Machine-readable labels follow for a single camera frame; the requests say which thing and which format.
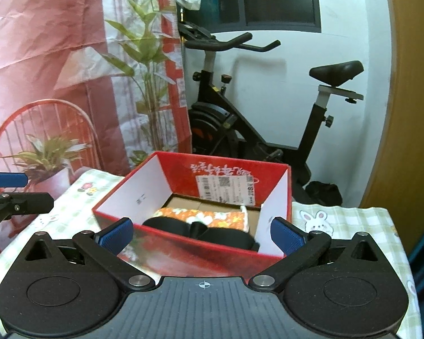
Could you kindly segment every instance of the blue gripper pad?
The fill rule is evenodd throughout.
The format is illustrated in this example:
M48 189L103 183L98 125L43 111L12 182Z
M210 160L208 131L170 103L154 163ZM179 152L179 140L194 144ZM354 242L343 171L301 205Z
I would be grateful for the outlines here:
M308 234L283 218L276 217L270 225L270 236L283 253L288 256L306 243Z
M133 238L133 224L129 218L122 218L96 234L96 242L118 255Z
M25 187L28 177L25 173L0 172L0 188Z

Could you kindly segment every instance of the window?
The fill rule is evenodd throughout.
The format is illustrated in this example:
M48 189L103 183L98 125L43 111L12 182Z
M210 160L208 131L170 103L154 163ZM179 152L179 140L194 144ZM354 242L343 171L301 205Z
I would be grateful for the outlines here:
M200 11L185 18L212 32L321 31L319 0L201 0Z

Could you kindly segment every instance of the red box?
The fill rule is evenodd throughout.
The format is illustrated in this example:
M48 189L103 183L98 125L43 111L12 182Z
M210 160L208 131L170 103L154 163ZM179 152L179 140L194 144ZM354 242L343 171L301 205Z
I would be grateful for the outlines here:
M205 194L204 181L213 182L224 176L230 177L234 190L240 187L240 182L250 182L250 191L243 186L240 188L244 191L243 197L227 204L244 203L253 210L252 215L257 215L257 228L252 231L250 227L250 233L260 244L259 252L197 241L141 225L173 194L194 198L202 194L208 200L218 198L224 189L216 182L214 195ZM269 226L275 216L291 221L290 180L290 167L286 164L155 152L109 192L93 208L93 213L102 228L122 217L131 218L135 228L131 246L139 264L157 274L242 276L248 280L283 257L270 238Z

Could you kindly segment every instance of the bike seat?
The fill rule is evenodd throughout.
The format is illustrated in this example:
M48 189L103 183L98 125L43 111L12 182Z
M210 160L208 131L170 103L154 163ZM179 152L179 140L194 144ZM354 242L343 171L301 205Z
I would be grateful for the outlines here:
M349 61L341 64L313 67L309 70L309 76L332 87L339 87L363 71L364 67L361 62Z

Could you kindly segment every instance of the orange floral cloth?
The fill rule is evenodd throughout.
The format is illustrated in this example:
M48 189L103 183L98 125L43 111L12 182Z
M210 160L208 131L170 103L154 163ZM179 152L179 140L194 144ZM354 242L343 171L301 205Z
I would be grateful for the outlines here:
M161 208L152 217L167 216L186 223L201 222L208 227L233 228L248 232L248 213L244 206L240 212L202 212L195 209Z

